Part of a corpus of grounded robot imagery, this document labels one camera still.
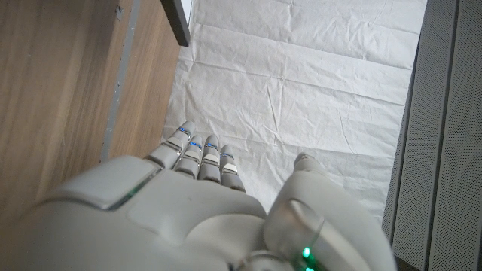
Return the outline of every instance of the robot finger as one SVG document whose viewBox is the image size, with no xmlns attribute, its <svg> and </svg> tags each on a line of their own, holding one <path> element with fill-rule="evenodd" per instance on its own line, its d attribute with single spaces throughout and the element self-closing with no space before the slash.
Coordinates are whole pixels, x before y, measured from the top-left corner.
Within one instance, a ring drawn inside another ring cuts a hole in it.
<svg viewBox="0 0 482 271">
<path fill-rule="evenodd" d="M 145 159 L 159 164 L 162 169 L 171 169 L 188 145 L 194 132 L 194 123 L 184 122 L 165 142 L 153 150 Z"/>
<path fill-rule="evenodd" d="M 219 174 L 218 138 L 216 135 L 210 135 L 206 139 L 197 179 L 214 181 L 219 184 L 221 183 L 221 176 Z"/>
<path fill-rule="evenodd" d="M 234 163 L 233 150 L 229 145 L 221 149 L 220 166 L 221 184 L 234 190 L 246 193 L 241 178 L 238 176 L 238 169 Z"/>
<path fill-rule="evenodd" d="M 324 174 L 318 161 L 311 155 L 304 152 L 298 154 L 296 160 L 294 160 L 294 170 L 318 172 L 319 174 Z"/>
<path fill-rule="evenodd" d="M 181 159 L 176 163 L 174 171 L 183 175 L 197 179 L 199 172 L 199 163 L 201 161 L 203 139 L 195 135 L 186 147 L 186 151 L 182 154 Z"/>
</svg>

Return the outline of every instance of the wooden panel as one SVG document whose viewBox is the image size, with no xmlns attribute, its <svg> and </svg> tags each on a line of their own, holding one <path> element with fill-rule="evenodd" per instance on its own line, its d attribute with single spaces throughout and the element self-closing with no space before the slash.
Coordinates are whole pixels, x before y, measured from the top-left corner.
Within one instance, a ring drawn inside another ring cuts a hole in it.
<svg viewBox="0 0 482 271">
<path fill-rule="evenodd" d="M 131 1 L 0 2 L 0 226 L 99 162 Z"/>
<path fill-rule="evenodd" d="M 143 157 L 159 145 L 178 52 L 160 1 L 142 1 L 110 157 Z"/>
</svg>

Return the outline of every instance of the white paper backdrop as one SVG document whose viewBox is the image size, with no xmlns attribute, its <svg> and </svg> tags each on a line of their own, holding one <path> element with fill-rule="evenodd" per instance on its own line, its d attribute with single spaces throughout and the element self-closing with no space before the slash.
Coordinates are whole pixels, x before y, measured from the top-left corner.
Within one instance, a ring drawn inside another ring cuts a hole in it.
<svg viewBox="0 0 482 271">
<path fill-rule="evenodd" d="M 269 210 L 301 151 L 381 223 L 426 1 L 195 0 L 163 137 L 235 151 Z"/>
</svg>

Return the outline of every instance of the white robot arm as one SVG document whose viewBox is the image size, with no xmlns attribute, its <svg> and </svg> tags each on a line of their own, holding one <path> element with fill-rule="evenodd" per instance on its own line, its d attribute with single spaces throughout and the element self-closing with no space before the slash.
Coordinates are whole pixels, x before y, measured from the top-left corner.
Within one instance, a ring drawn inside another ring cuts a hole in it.
<svg viewBox="0 0 482 271">
<path fill-rule="evenodd" d="M 229 146 L 187 121 L 145 159 L 118 157 L 0 234 L 0 269 L 396 270 L 374 219 L 307 154 L 267 215 Z"/>
</svg>

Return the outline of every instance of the gray perforated panel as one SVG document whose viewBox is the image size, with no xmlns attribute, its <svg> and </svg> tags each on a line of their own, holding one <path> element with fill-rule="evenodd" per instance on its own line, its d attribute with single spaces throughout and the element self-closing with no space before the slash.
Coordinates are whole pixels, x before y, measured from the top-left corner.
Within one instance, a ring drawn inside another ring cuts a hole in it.
<svg viewBox="0 0 482 271">
<path fill-rule="evenodd" d="M 429 270 L 482 269 L 481 5 L 459 6 Z"/>
<path fill-rule="evenodd" d="M 419 42 L 393 236 L 395 255 L 417 269 L 428 263 L 455 17 L 455 0 L 429 1 Z"/>
<path fill-rule="evenodd" d="M 416 56 L 413 64 L 412 78 L 408 87 L 407 101 L 405 102 L 404 116 L 401 119 L 400 134 L 398 135 L 397 151 L 393 161 L 392 177 L 390 178 L 389 191 L 386 196 L 385 211 L 383 212 L 382 230 L 386 238 L 393 242 L 393 229 L 395 226 L 396 209 L 398 204 L 398 189 L 400 187 L 401 169 L 403 168 L 403 157 L 405 154 L 405 142 L 407 139 L 408 116 L 412 102 L 413 79 L 416 72 Z"/>
</svg>

